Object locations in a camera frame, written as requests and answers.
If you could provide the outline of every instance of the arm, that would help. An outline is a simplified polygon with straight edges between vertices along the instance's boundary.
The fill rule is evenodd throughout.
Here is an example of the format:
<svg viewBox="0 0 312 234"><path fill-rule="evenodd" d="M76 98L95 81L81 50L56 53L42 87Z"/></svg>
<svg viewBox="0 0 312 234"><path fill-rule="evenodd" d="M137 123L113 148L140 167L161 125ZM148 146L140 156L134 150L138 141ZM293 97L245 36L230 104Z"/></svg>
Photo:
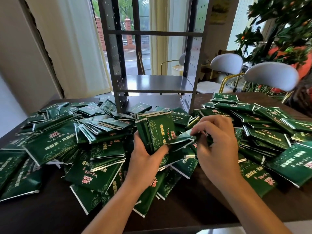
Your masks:
<svg viewBox="0 0 312 234"><path fill-rule="evenodd" d="M291 234L241 176L232 121L220 115L204 117L191 134L203 131L212 136L213 144L208 147L204 134L197 142L201 168L227 199L246 233Z"/></svg>
<svg viewBox="0 0 312 234"><path fill-rule="evenodd" d="M135 148L131 154L126 179L118 192L83 231L83 234L122 233L130 213L143 191L152 183L167 145L149 155L138 132L134 134Z"/></svg>

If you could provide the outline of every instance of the chair seat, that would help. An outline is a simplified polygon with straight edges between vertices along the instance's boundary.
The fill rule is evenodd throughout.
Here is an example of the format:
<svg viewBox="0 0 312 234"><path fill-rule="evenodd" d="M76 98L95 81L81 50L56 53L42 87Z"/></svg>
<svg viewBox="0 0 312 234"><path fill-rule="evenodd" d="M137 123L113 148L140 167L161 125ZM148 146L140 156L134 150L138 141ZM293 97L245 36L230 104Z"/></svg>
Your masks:
<svg viewBox="0 0 312 234"><path fill-rule="evenodd" d="M197 84L196 91L201 94L211 94L218 93L220 90L221 84L211 81L203 81ZM233 90L228 87L224 87L223 93L232 93Z"/></svg>

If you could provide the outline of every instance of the stack of green packets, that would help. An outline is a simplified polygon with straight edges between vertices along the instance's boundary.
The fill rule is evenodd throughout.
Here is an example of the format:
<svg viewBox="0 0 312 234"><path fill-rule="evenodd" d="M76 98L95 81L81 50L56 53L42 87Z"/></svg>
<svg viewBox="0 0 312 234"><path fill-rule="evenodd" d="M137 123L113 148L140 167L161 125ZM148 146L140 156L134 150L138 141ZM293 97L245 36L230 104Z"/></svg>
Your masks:
<svg viewBox="0 0 312 234"><path fill-rule="evenodd" d="M260 197L279 179L301 187L312 177L312 123L298 121L280 108L240 102L231 94L213 95L189 115L182 108L138 103L118 113L112 96L99 103L57 103L32 114L15 140L0 150L0 201L38 193L42 170L64 169L69 189L88 214L104 206L122 185L134 149L136 130L146 151L169 146L151 185L134 211L145 217L153 200L165 200L180 179L198 165L192 127L203 116L230 117L235 127L241 174ZM209 145L213 143L207 136Z"/></svg>

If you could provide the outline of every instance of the table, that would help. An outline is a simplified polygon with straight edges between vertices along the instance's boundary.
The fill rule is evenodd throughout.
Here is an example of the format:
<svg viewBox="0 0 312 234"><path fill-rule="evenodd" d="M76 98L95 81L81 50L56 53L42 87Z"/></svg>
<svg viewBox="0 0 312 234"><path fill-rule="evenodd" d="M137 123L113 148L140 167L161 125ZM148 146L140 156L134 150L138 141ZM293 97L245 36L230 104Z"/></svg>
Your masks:
<svg viewBox="0 0 312 234"><path fill-rule="evenodd" d="M237 96L241 101L280 107L294 118L311 121L261 93L237 93ZM197 94L194 108L201 108L200 105L208 102L211 97L212 94ZM98 100L99 98L54 100L49 104ZM179 95L133 96L129 97L128 106L138 102L170 108L181 106ZM0 138L0 147L12 140L18 130L16 127ZM69 189L70 184L62 180L61 176L63 170L56 166L46 166L39 194L0 203L1 232L81 233L101 207L98 206L86 216ZM283 190L274 189L263 200L283 222L312 219L312 183L308 182L301 189L288 185ZM201 229L239 225L238 219L229 209L231 208L225 198L198 166L191 179L181 178L165 201L155 199L146 218L132 212L125 232L149 230L144 233L196 233Z"/></svg>

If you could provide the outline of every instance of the hand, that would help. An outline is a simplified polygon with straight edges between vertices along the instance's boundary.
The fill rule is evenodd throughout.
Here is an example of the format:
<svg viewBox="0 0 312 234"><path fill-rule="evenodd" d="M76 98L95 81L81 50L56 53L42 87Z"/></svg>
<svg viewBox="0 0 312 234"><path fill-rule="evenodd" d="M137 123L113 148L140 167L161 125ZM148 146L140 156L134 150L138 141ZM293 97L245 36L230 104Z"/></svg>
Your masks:
<svg viewBox="0 0 312 234"><path fill-rule="evenodd" d="M205 134L197 142L197 158L209 180L221 189L240 179L237 140L231 119L220 115L203 117L191 135L198 132L206 132L213 138L210 147Z"/></svg>
<svg viewBox="0 0 312 234"><path fill-rule="evenodd" d="M143 191L151 185L156 176L162 158L168 153L167 145L162 145L153 155L149 155L138 134L134 133L135 148L131 154L128 173L125 183L138 192Z"/></svg>

